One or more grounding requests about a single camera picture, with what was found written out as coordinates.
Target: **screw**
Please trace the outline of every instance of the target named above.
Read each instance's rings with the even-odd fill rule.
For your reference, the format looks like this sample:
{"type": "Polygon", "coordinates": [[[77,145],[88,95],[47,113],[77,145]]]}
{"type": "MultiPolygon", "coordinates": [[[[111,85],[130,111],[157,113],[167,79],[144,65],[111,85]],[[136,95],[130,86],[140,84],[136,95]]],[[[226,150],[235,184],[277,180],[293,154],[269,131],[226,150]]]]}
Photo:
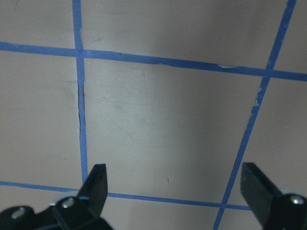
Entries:
{"type": "Polygon", "coordinates": [[[63,201],[62,207],[63,208],[69,208],[69,207],[73,206],[73,204],[74,204],[74,200],[73,200],[73,198],[70,197],[70,198],[63,201]]]}
{"type": "Polygon", "coordinates": [[[21,217],[24,213],[25,213],[25,209],[23,207],[20,207],[18,210],[14,211],[11,214],[11,218],[17,219],[17,218],[21,217]]]}
{"type": "Polygon", "coordinates": [[[295,205],[302,205],[304,203],[304,200],[302,197],[300,197],[299,195],[292,195],[290,197],[291,201],[293,204],[295,205]]]}

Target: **screw head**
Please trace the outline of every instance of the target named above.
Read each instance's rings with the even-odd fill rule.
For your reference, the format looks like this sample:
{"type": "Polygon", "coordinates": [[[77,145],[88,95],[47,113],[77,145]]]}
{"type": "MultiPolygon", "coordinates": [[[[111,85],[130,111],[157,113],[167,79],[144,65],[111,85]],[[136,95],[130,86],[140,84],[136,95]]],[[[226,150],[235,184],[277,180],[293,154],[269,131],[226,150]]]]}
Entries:
{"type": "Polygon", "coordinates": [[[69,208],[69,207],[73,206],[74,203],[75,203],[74,199],[72,197],[70,197],[70,198],[63,201],[62,207],[63,208],[69,208]]]}
{"type": "Polygon", "coordinates": [[[299,195],[292,195],[290,197],[291,201],[293,204],[295,205],[302,205],[304,203],[304,200],[302,197],[300,197],[299,195]]]}
{"type": "Polygon", "coordinates": [[[17,218],[21,217],[24,213],[25,213],[25,208],[20,207],[18,210],[14,211],[11,214],[11,218],[12,219],[17,219],[17,218]]]}

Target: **gray floor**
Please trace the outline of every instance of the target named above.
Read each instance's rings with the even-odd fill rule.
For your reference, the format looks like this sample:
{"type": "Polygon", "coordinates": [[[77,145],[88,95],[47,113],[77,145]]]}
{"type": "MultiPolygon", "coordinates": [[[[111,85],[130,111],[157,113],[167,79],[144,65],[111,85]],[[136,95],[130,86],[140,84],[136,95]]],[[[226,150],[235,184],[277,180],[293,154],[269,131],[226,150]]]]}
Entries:
{"type": "MultiPolygon", "coordinates": [[[[71,1],[0,0],[0,210],[27,204],[40,211],[59,194],[32,185],[82,185],[80,33],[87,55],[111,51],[84,59],[86,164],[106,163],[113,194],[103,217],[116,230],[213,229],[218,207],[149,200],[221,203],[258,103],[261,76],[252,70],[266,68],[286,5],[84,0],[76,32],[71,1]],[[107,60],[123,54],[216,63],[234,73],[107,60]],[[249,69],[241,74],[237,66],[249,69]],[[149,200],[114,197],[121,195],[149,200]]],[[[307,74],[306,7],[297,1],[274,70],[307,74]]],[[[243,161],[255,162],[278,187],[307,195],[307,75],[291,80],[293,73],[279,79],[274,72],[243,161]]],[[[239,174],[228,204],[246,206],[239,174]]],[[[226,208],[218,229],[247,226],[261,229],[252,212],[226,208]]]]}

